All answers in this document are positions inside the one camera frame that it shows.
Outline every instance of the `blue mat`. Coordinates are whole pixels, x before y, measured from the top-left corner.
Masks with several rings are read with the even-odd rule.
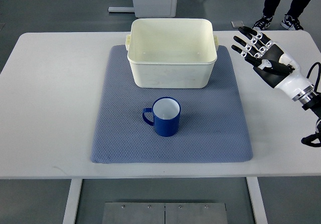
[[[253,157],[229,53],[219,46],[209,83],[202,89],[140,88],[124,45],[110,51],[92,143],[94,163],[244,162]],[[180,128],[161,137],[141,112],[162,96],[181,106]]]

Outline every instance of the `table leg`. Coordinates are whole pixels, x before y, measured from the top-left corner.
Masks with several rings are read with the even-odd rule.
[[[267,224],[265,209],[257,177],[246,177],[256,224]]]
[[[82,179],[71,179],[63,224],[75,223],[81,184]]]

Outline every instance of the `gray floor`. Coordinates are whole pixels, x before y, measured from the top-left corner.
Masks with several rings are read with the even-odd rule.
[[[291,0],[281,1],[270,30],[283,30],[279,23],[288,11],[290,2]],[[312,0],[300,16],[302,26],[311,34],[319,49],[320,2],[321,0]],[[232,28],[231,21],[242,20],[245,25],[252,26],[261,17],[263,4],[264,0],[178,0],[176,17],[204,18],[212,22],[215,31],[232,31],[235,29]],[[131,23],[136,19],[134,14],[109,14],[110,6],[131,7],[132,0],[0,0],[0,71],[19,36],[26,32],[130,31]],[[184,185],[192,185],[193,181],[183,180]],[[67,180],[1,180],[0,223],[61,223],[68,195],[66,186],[69,183]],[[159,183],[155,182],[154,185],[159,187]],[[321,193],[318,190],[320,183],[320,177],[259,178],[269,224],[321,223],[318,211],[321,206]],[[90,210],[85,209],[85,205],[90,205],[90,198],[95,198],[98,193],[93,192],[92,197],[86,191],[82,194],[77,222],[81,223],[86,214],[92,215]],[[151,192],[147,193],[150,194],[149,198],[171,197],[157,197]],[[116,197],[117,193],[113,193],[109,199]],[[193,195],[186,189],[186,195],[181,193],[176,198],[197,199],[204,198],[204,195]]]

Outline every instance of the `white table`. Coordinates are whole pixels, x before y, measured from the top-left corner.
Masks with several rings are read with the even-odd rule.
[[[321,149],[300,143],[317,117],[264,83],[231,49],[237,31],[214,32],[230,52],[253,148],[244,163],[94,164],[91,144],[109,50],[127,32],[26,33],[0,74],[0,178],[72,178],[66,223],[84,178],[321,175]],[[304,31],[269,31],[307,74],[321,53]],[[257,195],[251,196],[256,202]],[[256,210],[263,207],[260,196]]]

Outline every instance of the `robotic hand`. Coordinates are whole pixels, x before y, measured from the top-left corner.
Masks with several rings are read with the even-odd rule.
[[[314,85],[301,74],[298,63],[265,34],[249,27],[240,27],[239,31],[249,39],[250,44],[234,36],[244,50],[235,45],[232,45],[232,49],[252,64],[253,70],[268,85],[281,89],[293,101],[299,100],[304,110],[311,109],[317,115],[315,134],[303,138],[301,142],[321,147],[321,95],[316,92]]]

